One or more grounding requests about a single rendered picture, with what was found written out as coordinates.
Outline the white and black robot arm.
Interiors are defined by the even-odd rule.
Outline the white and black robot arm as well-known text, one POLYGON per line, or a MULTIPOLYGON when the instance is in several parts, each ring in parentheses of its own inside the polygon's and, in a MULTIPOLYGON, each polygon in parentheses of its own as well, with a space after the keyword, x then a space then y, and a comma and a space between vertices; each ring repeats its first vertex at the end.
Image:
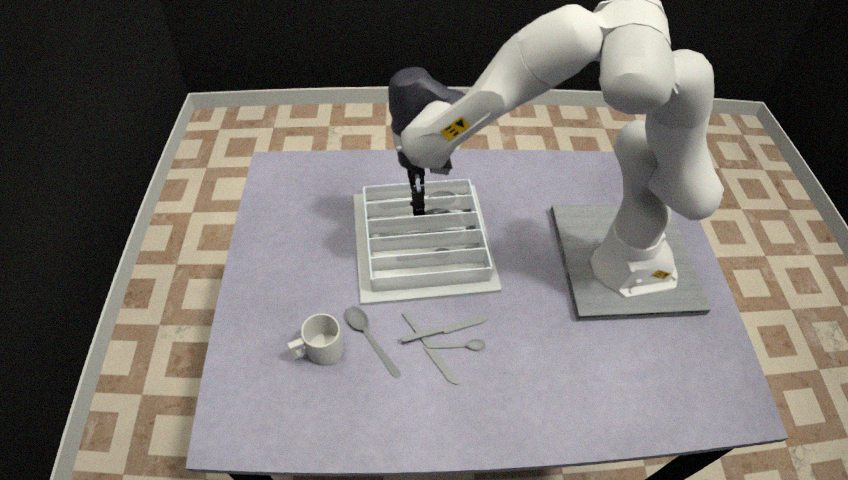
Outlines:
POLYGON ((646 121, 625 125, 614 142, 624 199, 590 260, 593 272, 623 299, 673 291, 678 275, 663 241, 671 209, 703 220, 720 206, 724 187, 706 141, 712 65, 703 54, 670 48, 659 0, 603 1, 593 13, 566 5, 510 38, 466 95, 424 68, 397 72, 388 87, 395 150, 448 176, 457 146, 600 61, 604 101, 628 115, 646 114, 646 121))

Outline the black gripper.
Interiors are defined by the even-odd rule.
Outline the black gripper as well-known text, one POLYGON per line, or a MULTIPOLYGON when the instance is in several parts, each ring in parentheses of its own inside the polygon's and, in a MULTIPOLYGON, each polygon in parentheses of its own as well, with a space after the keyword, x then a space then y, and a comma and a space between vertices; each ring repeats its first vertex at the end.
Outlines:
POLYGON ((412 202, 410 202, 410 205, 413 207, 413 215, 414 216, 425 215, 425 210, 424 210, 424 208, 425 208, 425 203, 424 203, 425 169, 412 164, 407 159, 407 157, 404 155, 403 152, 399 151, 399 152, 397 152, 397 155, 398 155, 399 164, 403 168, 407 169, 409 183, 410 183, 410 187, 411 187, 411 190, 412 190, 412 192, 411 192, 412 202))

